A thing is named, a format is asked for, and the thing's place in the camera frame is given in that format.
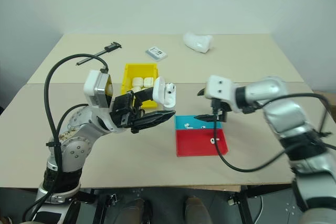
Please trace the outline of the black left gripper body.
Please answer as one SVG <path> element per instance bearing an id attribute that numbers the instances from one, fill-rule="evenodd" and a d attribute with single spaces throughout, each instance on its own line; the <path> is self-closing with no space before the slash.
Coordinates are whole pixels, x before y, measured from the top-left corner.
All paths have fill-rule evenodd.
<path id="1" fill-rule="evenodd" d="M 111 119 L 117 128 L 134 128 L 137 119 L 144 116 L 144 110 L 141 108 L 142 102 L 139 102 L 133 91 L 115 97 L 112 104 Z"/>

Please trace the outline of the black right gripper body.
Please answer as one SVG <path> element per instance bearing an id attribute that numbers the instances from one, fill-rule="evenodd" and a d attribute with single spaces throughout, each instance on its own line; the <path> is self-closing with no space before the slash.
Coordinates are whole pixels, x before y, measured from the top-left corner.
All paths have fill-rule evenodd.
<path id="1" fill-rule="evenodd" d="M 211 107 L 213 113 L 213 122 L 226 122 L 227 113 L 232 111 L 228 103 L 216 98 L 212 98 Z"/>

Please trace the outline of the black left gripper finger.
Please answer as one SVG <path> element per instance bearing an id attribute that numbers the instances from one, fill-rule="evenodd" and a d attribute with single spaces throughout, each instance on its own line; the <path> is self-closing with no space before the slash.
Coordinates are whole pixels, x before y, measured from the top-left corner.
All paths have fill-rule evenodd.
<path id="1" fill-rule="evenodd" d="M 131 133 L 139 133 L 140 130 L 155 127 L 161 123 L 164 123 L 174 116 L 175 113 L 176 111 L 167 110 L 145 113 L 142 117 L 134 120 L 131 123 Z"/>
<path id="2" fill-rule="evenodd" d="M 134 97 L 135 104 L 142 104 L 145 101 L 153 101 L 153 90 L 154 88 L 146 88 L 137 92 L 130 90 Z"/>

